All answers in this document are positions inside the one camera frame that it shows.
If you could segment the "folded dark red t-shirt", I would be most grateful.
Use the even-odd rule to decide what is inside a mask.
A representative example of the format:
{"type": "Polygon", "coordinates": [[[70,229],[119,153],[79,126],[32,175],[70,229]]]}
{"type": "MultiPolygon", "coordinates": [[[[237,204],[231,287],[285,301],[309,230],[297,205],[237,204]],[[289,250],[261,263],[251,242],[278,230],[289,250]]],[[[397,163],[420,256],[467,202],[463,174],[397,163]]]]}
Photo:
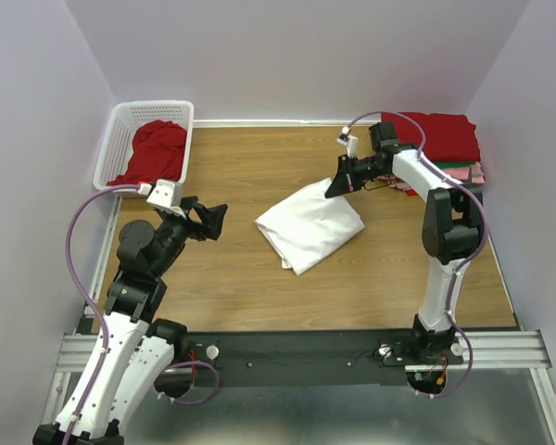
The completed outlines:
{"type": "Polygon", "coordinates": [[[423,153],[433,162],[479,162],[476,126],[465,115],[403,112],[426,137],[423,153]]]}

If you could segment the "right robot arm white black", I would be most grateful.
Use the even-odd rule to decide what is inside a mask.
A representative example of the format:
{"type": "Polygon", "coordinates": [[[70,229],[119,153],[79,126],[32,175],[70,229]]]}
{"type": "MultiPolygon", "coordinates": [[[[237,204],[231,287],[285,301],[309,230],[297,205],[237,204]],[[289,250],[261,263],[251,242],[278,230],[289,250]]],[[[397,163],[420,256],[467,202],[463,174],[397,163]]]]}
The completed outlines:
{"type": "Polygon", "coordinates": [[[425,204],[422,243],[429,273],[423,305],[412,327],[382,339],[379,352],[386,365],[433,362],[456,342],[461,282],[488,240],[482,190],[440,170],[423,146],[401,142],[390,121],[371,126],[373,154],[364,159],[358,156],[359,140],[351,130],[345,126],[337,137],[347,152],[338,159],[325,197],[353,193],[380,176],[392,175],[406,182],[425,204]]]}

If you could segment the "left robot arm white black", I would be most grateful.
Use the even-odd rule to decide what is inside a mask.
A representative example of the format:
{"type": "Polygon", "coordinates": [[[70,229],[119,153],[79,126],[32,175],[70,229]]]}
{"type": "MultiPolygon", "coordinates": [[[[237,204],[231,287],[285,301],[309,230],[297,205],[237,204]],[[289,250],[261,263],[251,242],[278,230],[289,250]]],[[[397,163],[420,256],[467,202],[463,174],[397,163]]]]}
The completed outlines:
{"type": "Polygon", "coordinates": [[[227,210],[185,197],[178,211],[158,211],[159,226],[136,220],[122,228],[120,267],[107,291],[98,340],[68,402],[52,423],[37,427],[33,443],[123,443],[137,407],[168,369],[185,369],[190,381],[203,369],[212,387],[202,400],[218,393],[219,372],[190,350],[186,327],[154,315],[167,290],[163,274],[187,240],[218,239],[227,210]]]}

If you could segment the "folded green t-shirt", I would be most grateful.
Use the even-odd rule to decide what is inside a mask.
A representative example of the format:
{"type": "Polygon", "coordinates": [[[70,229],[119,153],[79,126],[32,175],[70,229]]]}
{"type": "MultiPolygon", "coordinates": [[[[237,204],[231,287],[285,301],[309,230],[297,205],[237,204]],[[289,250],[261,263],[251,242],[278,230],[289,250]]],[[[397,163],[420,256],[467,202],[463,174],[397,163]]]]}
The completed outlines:
{"type": "Polygon", "coordinates": [[[472,161],[435,161],[434,164],[441,170],[469,168],[474,163],[472,161]]]}

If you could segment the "aluminium frame rail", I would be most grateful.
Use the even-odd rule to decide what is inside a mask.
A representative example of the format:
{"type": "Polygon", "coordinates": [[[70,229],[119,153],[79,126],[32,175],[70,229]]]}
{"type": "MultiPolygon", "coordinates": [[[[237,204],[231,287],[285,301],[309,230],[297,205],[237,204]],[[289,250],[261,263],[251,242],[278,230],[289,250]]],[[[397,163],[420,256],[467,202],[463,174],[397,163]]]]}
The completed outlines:
{"type": "Polygon", "coordinates": [[[408,329],[191,332],[156,317],[164,272],[189,239],[219,236],[225,206],[190,197],[197,219],[166,216],[159,226],[133,221],[120,231],[120,269],[101,311],[101,332],[85,337],[86,364],[76,388],[48,416],[36,444],[121,444],[150,390],[173,404],[198,405],[222,388],[370,385],[409,387],[439,399],[474,370],[530,369],[546,412],[550,355],[539,332],[464,331],[454,317],[468,257],[485,238],[477,205],[451,193],[429,197],[423,241],[433,257],[425,314],[408,329]]]}

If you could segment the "white t-shirt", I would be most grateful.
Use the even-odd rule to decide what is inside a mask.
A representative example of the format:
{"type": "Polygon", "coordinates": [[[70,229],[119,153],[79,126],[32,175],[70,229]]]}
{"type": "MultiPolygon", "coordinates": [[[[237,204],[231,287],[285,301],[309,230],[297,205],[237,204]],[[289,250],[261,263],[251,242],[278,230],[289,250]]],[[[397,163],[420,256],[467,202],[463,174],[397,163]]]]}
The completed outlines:
{"type": "Polygon", "coordinates": [[[364,229],[344,197],[324,196],[329,178],[306,185],[262,213],[255,225],[281,259],[302,275],[364,229]]]}

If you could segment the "crumpled dark red t-shirt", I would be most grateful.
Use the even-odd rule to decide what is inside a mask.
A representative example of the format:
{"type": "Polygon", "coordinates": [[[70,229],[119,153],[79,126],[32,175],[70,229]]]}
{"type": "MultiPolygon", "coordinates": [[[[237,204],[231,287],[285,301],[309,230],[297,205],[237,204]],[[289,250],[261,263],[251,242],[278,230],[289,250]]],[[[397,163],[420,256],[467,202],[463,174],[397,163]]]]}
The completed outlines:
{"type": "Polygon", "coordinates": [[[126,171],[107,185],[178,182],[182,177],[187,131],[172,121],[151,121],[133,137],[133,155],[126,171]]]}

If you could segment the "folded pink t-shirt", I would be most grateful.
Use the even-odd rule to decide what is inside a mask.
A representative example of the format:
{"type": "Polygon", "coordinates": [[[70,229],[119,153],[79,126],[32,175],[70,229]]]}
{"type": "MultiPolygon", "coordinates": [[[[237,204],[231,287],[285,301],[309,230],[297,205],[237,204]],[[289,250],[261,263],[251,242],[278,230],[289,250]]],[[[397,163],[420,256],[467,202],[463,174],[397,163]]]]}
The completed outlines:
{"type": "MultiPolygon", "coordinates": [[[[485,175],[478,161],[474,162],[474,164],[469,168],[448,169],[443,172],[450,175],[453,179],[461,181],[463,183],[483,184],[485,182],[485,175]]],[[[383,176],[381,180],[384,181],[389,188],[400,190],[411,197],[417,196],[416,191],[411,188],[408,183],[404,182],[396,176],[383,176]]]]}

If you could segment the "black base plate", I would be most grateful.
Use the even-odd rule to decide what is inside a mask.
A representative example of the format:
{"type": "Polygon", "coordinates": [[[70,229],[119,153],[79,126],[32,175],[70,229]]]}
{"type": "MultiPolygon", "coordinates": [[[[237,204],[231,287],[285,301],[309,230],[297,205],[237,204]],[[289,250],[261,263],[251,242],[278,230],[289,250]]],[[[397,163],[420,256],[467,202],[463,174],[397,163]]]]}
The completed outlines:
{"type": "Polygon", "coordinates": [[[313,387],[342,385],[404,386],[411,368],[436,373],[463,362],[461,353],[445,352],[433,362],[386,365],[381,341],[407,329],[192,332],[183,348],[196,367],[160,375],[155,388],[177,397],[189,388],[313,387]]]}

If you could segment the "white plastic laundry basket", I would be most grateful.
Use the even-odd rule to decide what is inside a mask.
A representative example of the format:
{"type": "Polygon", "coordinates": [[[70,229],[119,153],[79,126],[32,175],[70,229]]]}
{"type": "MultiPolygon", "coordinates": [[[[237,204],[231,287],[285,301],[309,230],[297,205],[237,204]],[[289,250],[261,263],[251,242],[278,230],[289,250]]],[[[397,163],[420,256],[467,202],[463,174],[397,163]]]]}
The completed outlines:
{"type": "Polygon", "coordinates": [[[185,100],[145,100],[119,103],[111,111],[105,136],[101,144],[93,186],[96,190],[126,172],[133,154],[133,137],[143,125],[156,120],[172,121],[186,130],[186,143],[181,176],[184,183],[188,172],[192,133],[194,128],[194,105],[185,100]]]}

